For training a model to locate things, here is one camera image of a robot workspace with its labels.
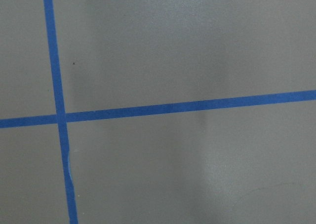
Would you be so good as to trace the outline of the brown paper table cover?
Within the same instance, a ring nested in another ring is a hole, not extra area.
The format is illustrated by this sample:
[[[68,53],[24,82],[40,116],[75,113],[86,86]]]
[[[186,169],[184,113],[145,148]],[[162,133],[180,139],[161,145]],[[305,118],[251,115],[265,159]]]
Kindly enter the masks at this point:
[[[56,113],[50,115],[37,115],[1,119],[0,126],[1,128],[14,128],[49,124],[57,125],[63,166],[67,209],[69,223],[71,224],[77,224],[79,221],[75,198],[75,188],[72,180],[70,167],[70,145],[67,128],[68,123],[179,112],[194,112],[226,108],[241,108],[260,105],[283,104],[302,101],[314,101],[316,99],[316,92],[314,90],[307,90],[234,98],[212,99],[204,101],[180,102],[161,105],[67,113],[65,110],[65,102],[62,87],[62,77],[60,70],[53,0],[43,0],[43,8],[45,15],[46,35]]]

